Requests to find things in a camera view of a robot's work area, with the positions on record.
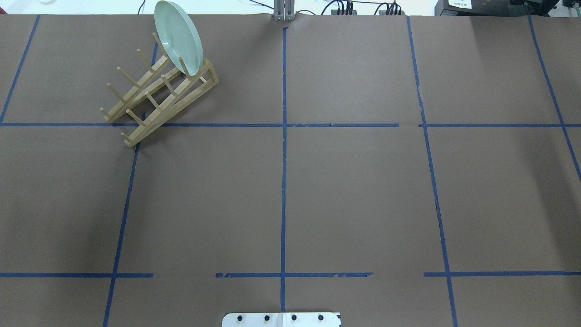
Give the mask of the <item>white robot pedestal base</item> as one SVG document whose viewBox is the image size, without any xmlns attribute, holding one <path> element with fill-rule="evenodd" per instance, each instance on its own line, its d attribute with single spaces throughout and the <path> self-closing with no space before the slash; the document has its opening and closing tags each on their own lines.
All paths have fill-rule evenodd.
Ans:
<svg viewBox="0 0 581 327">
<path fill-rule="evenodd" d="M 222 327 L 340 327 L 336 312 L 256 312 L 230 313 Z"/>
</svg>

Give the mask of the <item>light green plate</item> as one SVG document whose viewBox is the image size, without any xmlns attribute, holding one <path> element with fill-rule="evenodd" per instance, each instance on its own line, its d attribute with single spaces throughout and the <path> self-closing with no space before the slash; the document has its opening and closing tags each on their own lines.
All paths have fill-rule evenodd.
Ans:
<svg viewBox="0 0 581 327">
<path fill-rule="evenodd" d="M 205 55 L 191 17 L 178 4 L 160 0 L 154 7 L 154 24 L 164 53 L 182 73 L 195 76 Z"/>
</svg>

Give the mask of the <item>wooden dish rack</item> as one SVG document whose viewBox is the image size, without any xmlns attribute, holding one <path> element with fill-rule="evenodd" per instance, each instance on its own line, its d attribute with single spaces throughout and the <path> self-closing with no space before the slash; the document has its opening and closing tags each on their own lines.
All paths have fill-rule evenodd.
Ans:
<svg viewBox="0 0 581 327">
<path fill-rule="evenodd" d="M 207 58 L 203 59 L 197 73 L 191 73 L 187 69 L 181 71 L 177 64 L 166 72 L 165 68 L 170 62 L 168 53 L 162 50 L 161 57 L 147 68 L 147 72 L 139 80 L 133 79 L 122 68 L 116 68 L 132 84 L 125 94 L 120 93 L 110 83 L 107 84 L 118 101 L 112 109 L 100 108 L 99 111 L 110 124 L 125 114 L 137 122 L 138 126 L 131 134 L 122 133 L 124 142 L 129 147 L 143 141 L 219 83 L 216 69 Z M 152 103 L 154 110 L 142 119 L 135 114 L 133 108 L 145 100 Z"/>
</svg>

